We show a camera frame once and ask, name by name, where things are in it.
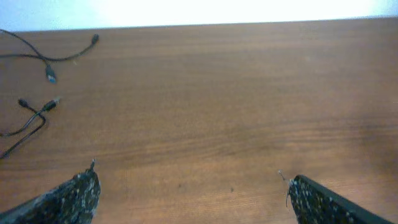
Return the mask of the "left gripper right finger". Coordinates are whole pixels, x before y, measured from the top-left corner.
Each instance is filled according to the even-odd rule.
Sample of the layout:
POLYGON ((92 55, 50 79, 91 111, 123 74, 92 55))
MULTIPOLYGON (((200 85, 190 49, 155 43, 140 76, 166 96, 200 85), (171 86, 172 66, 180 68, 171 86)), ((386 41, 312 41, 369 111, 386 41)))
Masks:
POLYGON ((287 196, 299 224, 392 224, 304 175, 289 180, 287 196))

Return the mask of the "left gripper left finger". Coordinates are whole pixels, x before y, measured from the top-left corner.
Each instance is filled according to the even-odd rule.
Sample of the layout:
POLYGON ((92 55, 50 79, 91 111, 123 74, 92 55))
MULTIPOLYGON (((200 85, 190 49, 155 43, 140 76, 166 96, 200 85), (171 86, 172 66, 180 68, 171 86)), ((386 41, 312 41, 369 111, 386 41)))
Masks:
POLYGON ((95 161, 55 188, 1 213, 1 223, 91 223, 101 194, 95 161))

